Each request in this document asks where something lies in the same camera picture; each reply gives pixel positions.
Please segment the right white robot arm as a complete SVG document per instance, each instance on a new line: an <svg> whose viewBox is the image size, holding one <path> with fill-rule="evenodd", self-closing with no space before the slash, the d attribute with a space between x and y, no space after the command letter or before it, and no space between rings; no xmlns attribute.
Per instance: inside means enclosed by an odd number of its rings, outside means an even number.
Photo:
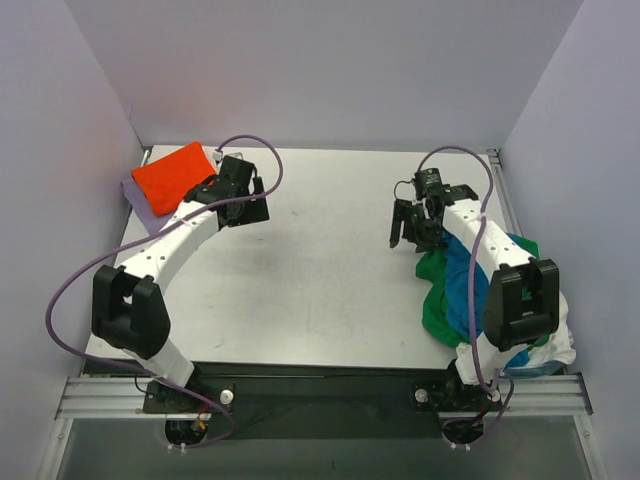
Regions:
<svg viewBox="0 0 640 480"><path fill-rule="evenodd" d="M478 397L478 385L492 387L514 355L557 331L559 269L515 243L469 186L443 183L436 168L415 172L410 183L413 199L394 201L390 247L405 240L419 252L431 251L449 234L470 254L468 273L481 271L489 282L482 325L470 318L471 347L457 357L456 375L442 386L448 404L465 408Z"/></svg>

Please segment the orange t shirt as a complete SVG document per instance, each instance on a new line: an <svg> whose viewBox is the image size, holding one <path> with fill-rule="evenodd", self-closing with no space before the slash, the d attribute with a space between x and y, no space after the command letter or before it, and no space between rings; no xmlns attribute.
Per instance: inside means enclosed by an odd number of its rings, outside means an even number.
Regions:
<svg viewBox="0 0 640 480"><path fill-rule="evenodd" d="M190 189L214 174L216 170L199 142L131 171L156 217L174 212Z"/></svg>

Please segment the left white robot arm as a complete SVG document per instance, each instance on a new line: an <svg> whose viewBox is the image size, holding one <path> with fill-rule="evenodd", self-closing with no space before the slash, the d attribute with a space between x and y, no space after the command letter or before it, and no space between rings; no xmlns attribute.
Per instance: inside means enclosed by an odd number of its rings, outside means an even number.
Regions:
<svg viewBox="0 0 640 480"><path fill-rule="evenodd" d="M225 156L217 173L186 193L164 225L167 234L94 274L92 334L171 382L166 398L179 411L195 409L203 389L191 379L194 364L170 339L164 293L187 260L221 229L269 219L264 192L254 164Z"/></svg>

